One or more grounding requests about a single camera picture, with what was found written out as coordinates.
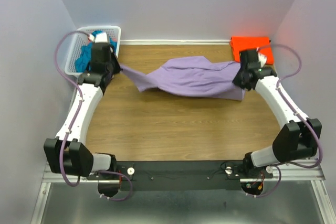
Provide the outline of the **purple t shirt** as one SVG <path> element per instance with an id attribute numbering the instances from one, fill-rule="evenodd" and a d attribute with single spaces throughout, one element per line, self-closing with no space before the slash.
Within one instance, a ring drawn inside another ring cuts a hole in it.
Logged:
<path id="1" fill-rule="evenodd" d="M 242 101 L 245 91 L 233 84 L 240 69 L 234 61 L 212 63 L 204 56 L 170 59 L 158 69 L 145 74 L 121 65 L 140 92 L 160 89 L 183 97 L 219 98 Z"/>

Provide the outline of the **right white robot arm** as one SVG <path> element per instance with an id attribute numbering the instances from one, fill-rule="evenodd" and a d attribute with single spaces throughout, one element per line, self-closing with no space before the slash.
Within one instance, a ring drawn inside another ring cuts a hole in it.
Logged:
<path id="1" fill-rule="evenodd" d="M 241 165 L 249 178 L 259 174 L 261 168 L 277 164 L 293 164 L 297 160 L 318 156 L 311 168 L 320 165 L 323 153 L 320 145 L 322 124 L 311 119 L 294 103 L 281 85 L 282 79 L 272 67 L 266 67 L 259 49 L 246 49 L 239 53 L 240 69 L 233 84 L 244 90 L 255 90 L 266 101 L 275 115 L 280 132 L 272 145 L 247 153 Z"/>

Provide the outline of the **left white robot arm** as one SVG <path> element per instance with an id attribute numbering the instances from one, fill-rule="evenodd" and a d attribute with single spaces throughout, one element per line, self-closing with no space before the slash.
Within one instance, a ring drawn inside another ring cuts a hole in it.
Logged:
<path id="1" fill-rule="evenodd" d="M 104 179 L 112 179 L 117 171 L 115 156 L 93 154 L 85 142 L 93 113 L 121 68 L 108 43 L 94 43 L 91 53 L 86 71 L 76 82 L 77 93 L 67 119 L 55 138 L 45 140 L 44 152 L 53 173 L 87 177 L 98 172 Z"/>

